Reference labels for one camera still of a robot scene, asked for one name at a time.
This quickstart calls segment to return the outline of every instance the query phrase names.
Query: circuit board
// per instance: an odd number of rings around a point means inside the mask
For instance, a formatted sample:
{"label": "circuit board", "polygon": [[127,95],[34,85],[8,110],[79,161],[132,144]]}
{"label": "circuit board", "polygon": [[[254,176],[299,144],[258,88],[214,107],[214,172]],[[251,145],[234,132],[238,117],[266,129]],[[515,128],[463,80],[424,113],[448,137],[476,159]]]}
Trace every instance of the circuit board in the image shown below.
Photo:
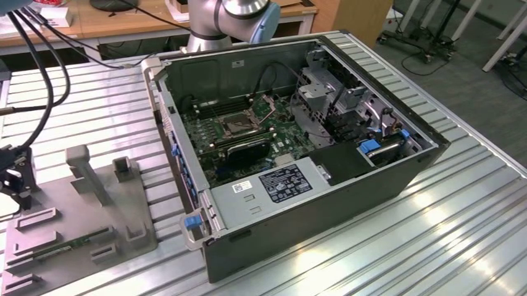
{"label": "circuit board", "polygon": [[[315,150],[291,116],[288,97],[262,95],[243,111],[207,119],[184,114],[183,121],[211,187],[276,167],[276,157],[296,160]],[[258,140],[270,140],[267,156],[247,166],[226,166],[226,150]]]}

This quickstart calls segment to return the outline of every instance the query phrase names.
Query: gray bracket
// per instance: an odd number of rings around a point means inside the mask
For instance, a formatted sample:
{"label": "gray bracket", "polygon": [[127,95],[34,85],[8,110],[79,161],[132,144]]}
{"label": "gray bracket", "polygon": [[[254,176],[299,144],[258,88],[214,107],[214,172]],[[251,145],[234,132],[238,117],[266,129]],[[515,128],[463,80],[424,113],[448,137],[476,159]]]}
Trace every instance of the gray bracket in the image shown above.
{"label": "gray bracket", "polygon": [[42,184],[38,205],[8,223],[1,295],[46,294],[158,247],[138,163],[94,170],[87,146],[66,155],[74,176]]}
{"label": "gray bracket", "polygon": [[90,165],[90,150],[86,145],[79,145],[66,150],[66,163],[70,165],[74,175],[78,177],[76,184],[87,183],[92,189],[102,206],[111,203],[108,192],[104,188],[103,183],[99,180],[98,174]]}

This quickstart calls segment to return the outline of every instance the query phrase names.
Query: wooden desk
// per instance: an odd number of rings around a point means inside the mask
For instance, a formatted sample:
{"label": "wooden desk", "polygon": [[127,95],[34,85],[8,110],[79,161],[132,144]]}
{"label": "wooden desk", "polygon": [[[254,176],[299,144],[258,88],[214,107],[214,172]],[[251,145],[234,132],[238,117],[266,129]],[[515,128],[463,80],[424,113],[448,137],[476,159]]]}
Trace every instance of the wooden desk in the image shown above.
{"label": "wooden desk", "polygon": [[[70,28],[58,28],[58,30],[63,34],[67,34],[70,37],[82,39],[84,36],[83,36],[83,28],[80,25],[78,2],[76,1],[68,2],[66,7],[70,8],[70,11],[74,15],[72,26]],[[55,48],[68,47],[68,45],[60,41],[60,39],[54,35],[54,33],[51,33],[48,29],[43,29],[42,33],[48,38],[48,40],[54,43]],[[30,39],[36,44],[36,49],[39,51],[47,49],[46,45],[42,44],[42,41],[35,34],[30,34]],[[0,39],[0,56],[5,54],[16,54],[20,52],[28,52],[28,49],[26,48],[26,42],[20,36]]]}
{"label": "wooden desk", "polygon": [[[118,12],[110,17],[110,12],[92,8],[90,0],[71,0],[68,7],[74,9],[75,22],[72,28],[62,31],[66,34],[78,35],[78,38],[92,47],[114,42],[188,34],[186,30],[151,18],[143,12],[136,12],[135,10]],[[164,0],[142,0],[140,7],[162,19],[176,22],[172,19]],[[280,23],[300,22],[298,34],[308,34],[316,13],[316,7],[304,7],[302,4],[286,6],[282,8]],[[184,27],[190,26],[188,22],[179,24]],[[27,52],[28,50],[22,44],[23,41],[20,38],[7,39],[5,43],[0,41],[0,56]],[[63,48],[66,45],[58,42],[54,43],[54,47]],[[84,50],[91,57],[98,60],[102,59],[99,52],[88,48],[84,48]]]}

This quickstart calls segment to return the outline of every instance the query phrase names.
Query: metal slotted surface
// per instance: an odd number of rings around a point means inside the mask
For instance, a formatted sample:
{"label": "metal slotted surface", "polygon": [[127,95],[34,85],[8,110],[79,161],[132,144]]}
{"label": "metal slotted surface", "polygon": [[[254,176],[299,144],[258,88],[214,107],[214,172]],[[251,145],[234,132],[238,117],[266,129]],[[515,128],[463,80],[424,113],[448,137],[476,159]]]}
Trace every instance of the metal slotted surface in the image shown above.
{"label": "metal slotted surface", "polygon": [[[138,159],[160,244],[154,252],[48,295],[527,292],[526,169],[359,41],[339,32],[327,33],[327,37],[452,142],[435,165],[418,175],[399,197],[210,284],[202,253],[187,251],[180,236],[183,206],[148,110],[140,70],[108,71],[94,64],[78,65],[71,68],[74,94],[54,109],[34,146],[38,178],[43,182],[70,174],[62,163],[63,149],[78,144],[88,143],[95,167],[123,155]],[[58,69],[51,74],[55,85],[64,83]],[[36,71],[16,73],[9,104],[43,104],[43,87]],[[39,116],[4,117],[0,144],[23,141]],[[0,245],[4,240],[5,233],[0,232]]]}

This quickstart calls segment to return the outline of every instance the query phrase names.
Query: gray floor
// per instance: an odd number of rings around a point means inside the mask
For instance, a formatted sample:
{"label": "gray floor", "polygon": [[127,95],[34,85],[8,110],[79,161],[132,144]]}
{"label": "gray floor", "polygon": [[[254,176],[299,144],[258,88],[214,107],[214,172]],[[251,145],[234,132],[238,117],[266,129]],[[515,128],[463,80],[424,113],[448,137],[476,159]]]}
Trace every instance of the gray floor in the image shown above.
{"label": "gray floor", "polygon": [[[396,0],[395,6],[407,10],[411,0]],[[423,0],[416,13],[420,17],[428,1]],[[442,3],[431,27],[436,28],[448,4]],[[466,13],[458,9],[452,16],[446,35],[451,36]],[[384,45],[376,45],[375,52],[414,80],[414,82],[462,117],[462,119],[492,141],[492,143],[527,167],[527,101],[523,101],[504,86],[496,71],[486,73],[482,67],[499,48],[502,41],[496,40],[500,29],[479,19],[474,19],[467,27],[459,47],[451,62],[430,76],[418,76],[402,67],[402,59],[418,49],[395,40]],[[519,40],[512,52],[526,45]],[[426,65],[416,58],[406,62],[414,72],[427,73],[435,69],[443,60],[435,60]]]}

